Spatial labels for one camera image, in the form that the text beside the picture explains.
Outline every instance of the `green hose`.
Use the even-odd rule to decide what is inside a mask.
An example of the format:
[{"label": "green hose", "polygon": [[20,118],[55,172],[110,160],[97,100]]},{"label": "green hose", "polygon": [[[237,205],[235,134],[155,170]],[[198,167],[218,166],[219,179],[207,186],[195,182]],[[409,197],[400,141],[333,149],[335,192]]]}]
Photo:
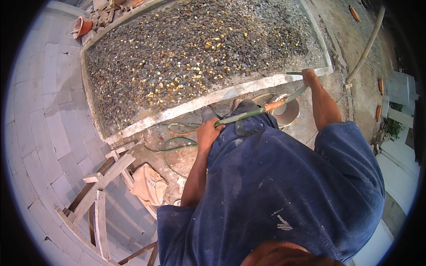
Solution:
[{"label": "green hose", "polygon": [[[302,75],[302,73],[301,73],[301,72],[287,72],[287,75]],[[303,84],[303,86],[302,86],[299,90],[297,90],[295,93],[293,93],[292,95],[290,95],[290,96],[288,96],[288,97],[286,97],[286,98],[284,99],[284,104],[286,104],[286,103],[288,103],[288,102],[291,102],[291,101],[293,101],[294,99],[296,99],[297,97],[299,97],[300,95],[302,95],[302,93],[303,93],[303,92],[305,92],[305,90],[306,90],[307,88],[308,88],[308,85],[307,85],[307,84]],[[215,127],[217,127],[217,126],[219,126],[219,125],[224,125],[224,124],[232,123],[232,122],[235,122],[235,121],[238,121],[238,120],[244,119],[244,118],[252,117],[252,116],[257,115],[257,114],[263,114],[263,113],[265,113],[265,110],[266,110],[266,108],[265,108],[265,107],[260,107],[260,108],[258,108],[258,109],[251,110],[251,111],[248,111],[248,112],[245,112],[245,113],[242,113],[242,114],[237,114],[237,115],[234,115],[234,116],[232,116],[232,117],[228,117],[228,118],[225,118],[225,119],[222,119],[222,120],[217,121],[217,122],[214,124],[214,126],[215,126]],[[173,131],[170,127],[171,127],[171,126],[182,126],[182,127],[185,127],[185,128],[188,128],[188,129],[192,129],[193,131],[195,131],[195,130],[197,130],[197,128],[200,126],[200,124],[191,124],[191,123],[170,123],[170,124],[160,124],[159,126],[167,126],[167,128],[168,128],[171,132],[179,134],[178,132]],[[165,148],[166,148],[166,146],[167,146],[170,142],[172,142],[172,141],[174,141],[174,140],[186,140],[186,141],[188,141],[188,142],[191,142],[192,144],[190,144],[190,145],[185,145],[185,146],[180,146],[180,147],[176,147],[176,148],[171,148],[171,149],[167,149],[167,150],[166,150],[166,149],[165,149]],[[153,153],[162,153],[162,154],[163,154],[163,160],[164,160],[164,163],[165,163],[165,165],[167,166],[167,168],[168,168],[169,170],[171,170],[173,173],[175,173],[175,174],[177,174],[177,175],[179,175],[179,176],[182,176],[182,175],[180,175],[180,174],[179,174],[179,173],[177,173],[175,170],[173,170],[173,169],[169,166],[169,164],[167,163],[165,153],[166,153],[166,152],[171,152],[171,151],[177,151],[177,150],[179,150],[179,149],[190,148],[190,147],[198,147],[198,144],[197,144],[197,142],[195,142],[195,141],[193,141],[193,140],[190,140],[190,139],[188,139],[188,138],[185,138],[185,137],[174,137],[174,138],[172,138],[172,139],[169,139],[168,141],[166,141],[166,143],[165,143],[165,144],[164,144],[164,146],[163,146],[163,149],[162,149],[162,150],[160,150],[160,151],[151,150],[151,149],[149,149],[149,148],[147,148],[147,147],[145,146],[145,148],[146,148],[148,151],[150,151],[150,152],[153,152]]]}]

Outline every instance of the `gravel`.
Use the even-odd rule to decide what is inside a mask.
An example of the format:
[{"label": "gravel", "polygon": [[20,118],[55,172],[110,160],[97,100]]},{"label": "gravel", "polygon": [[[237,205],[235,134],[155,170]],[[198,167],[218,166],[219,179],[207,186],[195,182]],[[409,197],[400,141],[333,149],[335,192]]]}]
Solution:
[{"label": "gravel", "polygon": [[226,86],[321,67],[297,0],[189,0],[145,13],[87,56],[107,134]]}]

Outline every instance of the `cement bag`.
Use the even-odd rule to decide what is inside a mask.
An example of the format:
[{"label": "cement bag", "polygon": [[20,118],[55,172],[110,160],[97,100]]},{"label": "cement bag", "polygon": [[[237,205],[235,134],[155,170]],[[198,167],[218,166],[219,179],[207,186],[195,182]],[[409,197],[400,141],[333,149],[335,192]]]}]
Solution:
[{"label": "cement bag", "polygon": [[150,205],[159,206],[163,203],[164,191],[168,184],[149,164],[139,167],[132,176],[135,182],[130,193]]}]

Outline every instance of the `white wall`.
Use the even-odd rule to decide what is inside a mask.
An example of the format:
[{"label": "white wall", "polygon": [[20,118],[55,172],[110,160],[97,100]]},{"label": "white wall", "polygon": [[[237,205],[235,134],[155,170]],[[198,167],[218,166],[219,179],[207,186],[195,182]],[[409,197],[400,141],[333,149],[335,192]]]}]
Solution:
[{"label": "white wall", "polygon": [[367,244],[352,260],[356,266],[376,266],[394,241],[389,228],[381,219]]}]

